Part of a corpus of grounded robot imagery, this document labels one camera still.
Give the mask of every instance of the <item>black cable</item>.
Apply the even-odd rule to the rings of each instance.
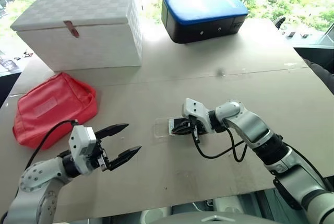
[[[295,153],[297,153],[300,157],[302,157],[307,164],[309,164],[309,166],[315,171],[315,173],[320,177],[320,179],[322,180],[323,184],[327,187],[327,190],[333,192],[333,187],[326,181],[326,179],[321,175],[321,173],[315,168],[315,166],[305,157],[303,156],[297,149],[295,149],[294,147],[290,146],[289,144],[283,142],[284,144],[286,144],[288,147],[290,147],[293,151],[295,151]]]
[[[214,155],[214,156],[209,156],[209,155],[206,155],[206,154],[204,154],[204,153],[202,152],[202,150],[200,149],[198,143],[196,142],[196,137],[195,137],[195,133],[194,133],[194,131],[192,131],[192,137],[193,137],[193,140],[194,140],[194,143],[195,143],[195,147],[197,148],[197,150],[198,150],[198,152],[200,153],[200,155],[202,155],[202,156],[203,156],[204,158],[206,158],[206,159],[215,159],[215,158],[218,158],[218,157],[220,157],[220,156],[222,156],[222,155],[228,153],[228,152],[231,151],[231,150],[233,150],[233,156],[234,156],[234,154],[236,155],[236,153],[235,153],[235,148],[243,143],[243,140],[242,140],[242,141],[238,142],[237,144],[234,144],[234,139],[233,139],[233,136],[232,136],[232,134],[231,134],[231,131],[228,131],[228,132],[229,132],[229,134],[230,134],[230,137],[232,137],[232,138],[231,138],[231,141],[233,140],[233,145],[232,145],[232,147],[230,147],[229,149],[226,149],[225,151],[221,152],[220,154],[217,154],[217,155]],[[245,158],[245,154],[246,154],[246,151],[245,151],[245,150],[246,150],[246,148],[244,148],[244,151],[243,151],[243,154],[242,154],[242,157],[241,157],[241,161]]]
[[[38,147],[35,149],[35,151],[33,152],[32,156],[30,157],[27,165],[26,165],[26,168],[25,170],[31,166],[32,164],[32,161],[34,160],[35,156],[37,155],[37,153],[39,152],[39,150],[41,149],[41,147],[43,146],[43,144],[45,143],[45,141],[47,140],[47,138],[50,136],[50,134],[55,131],[56,128],[58,128],[59,126],[65,124],[65,123],[71,123],[71,125],[77,125],[78,122],[77,120],[65,120],[65,121],[60,121],[58,124],[56,124],[53,128],[51,128],[47,134],[44,136],[44,138],[42,139],[42,141],[39,143]],[[16,191],[16,194],[15,194],[15,197],[17,196],[17,193],[19,192],[19,188],[17,188],[17,191]],[[1,219],[0,219],[0,224],[3,224],[4,223],[4,220],[5,218],[7,217],[7,214],[8,214],[8,211],[5,212],[2,216],[1,216]]]

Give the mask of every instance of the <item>red leather tab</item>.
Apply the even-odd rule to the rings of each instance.
[[[69,31],[71,32],[71,34],[75,38],[78,38],[79,37],[79,32],[77,31],[77,29],[75,29],[75,27],[73,26],[72,22],[70,20],[64,20],[63,22],[65,23],[66,27],[69,29]]]

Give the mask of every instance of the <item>box lid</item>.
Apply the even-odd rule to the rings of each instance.
[[[128,23],[132,0],[36,0],[11,25],[15,31]]]
[[[183,25],[248,15],[240,0],[163,0],[174,19]]]

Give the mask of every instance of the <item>woven box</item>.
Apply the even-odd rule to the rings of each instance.
[[[140,66],[135,0],[36,0],[11,26],[54,71]]]

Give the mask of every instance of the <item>blue case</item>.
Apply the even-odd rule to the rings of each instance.
[[[176,43],[237,33],[248,10],[240,0],[163,0],[161,20]]]

